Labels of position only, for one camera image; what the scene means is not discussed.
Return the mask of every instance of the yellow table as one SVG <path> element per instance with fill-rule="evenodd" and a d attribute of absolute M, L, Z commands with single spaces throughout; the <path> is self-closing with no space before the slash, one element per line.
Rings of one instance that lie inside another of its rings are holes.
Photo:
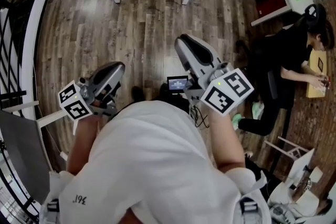
<path fill-rule="evenodd" d="M 325 51 L 312 50 L 308 65 L 313 71 L 317 73 L 327 74 L 327 53 Z M 318 98 L 324 97 L 325 93 L 315 89 L 311 84 L 308 84 L 306 96 L 308 98 Z"/>

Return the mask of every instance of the small screen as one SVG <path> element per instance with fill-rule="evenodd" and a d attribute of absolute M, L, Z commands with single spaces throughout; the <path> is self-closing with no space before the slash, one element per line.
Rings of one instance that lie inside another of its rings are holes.
<path fill-rule="evenodd" d="M 168 87 L 172 92 L 183 92 L 185 85 L 188 82 L 188 76 L 168 77 Z"/>

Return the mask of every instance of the green shoe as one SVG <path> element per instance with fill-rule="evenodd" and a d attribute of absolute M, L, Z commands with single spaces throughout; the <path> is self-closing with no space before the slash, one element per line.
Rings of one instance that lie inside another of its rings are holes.
<path fill-rule="evenodd" d="M 240 115 L 240 114 L 236 114 L 236 115 L 233 116 L 233 118 L 231 120 L 233 129 L 235 129 L 235 130 L 238 129 L 238 123 L 242 118 L 243 118 L 243 116 Z"/>
<path fill-rule="evenodd" d="M 260 120 L 264 111 L 265 105 L 262 102 L 254 102 L 252 104 L 252 116 L 254 120 Z"/>

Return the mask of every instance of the gray panel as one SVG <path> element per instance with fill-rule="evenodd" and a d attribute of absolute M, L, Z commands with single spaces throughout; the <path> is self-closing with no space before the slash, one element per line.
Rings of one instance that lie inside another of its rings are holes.
<path fill-rule="evenodd" d="M 0 110 L 0 130 L 21 182 L 34 200 L 43 203 L 49 193 L 49 167 L 36 121 Z"/>

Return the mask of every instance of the black cable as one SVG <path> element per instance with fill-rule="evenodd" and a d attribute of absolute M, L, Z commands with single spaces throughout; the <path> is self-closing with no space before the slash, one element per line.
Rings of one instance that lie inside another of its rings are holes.
<path fill-rule="evenodd" d="M 196 128 L 200 127 L 202 124 L 204 124 L 206 128 L 209 128 L 209 125 L 205 123 L 205 119 L 208 117 L 208 115 L 203 117 L 201 111 L 197 106 L 194 105 L 193 107 L 190 108 L 190 116 L 195 121 Z M 202 120 L 201 122 L 197 123 L 199 117 L 201 117 Z"/>

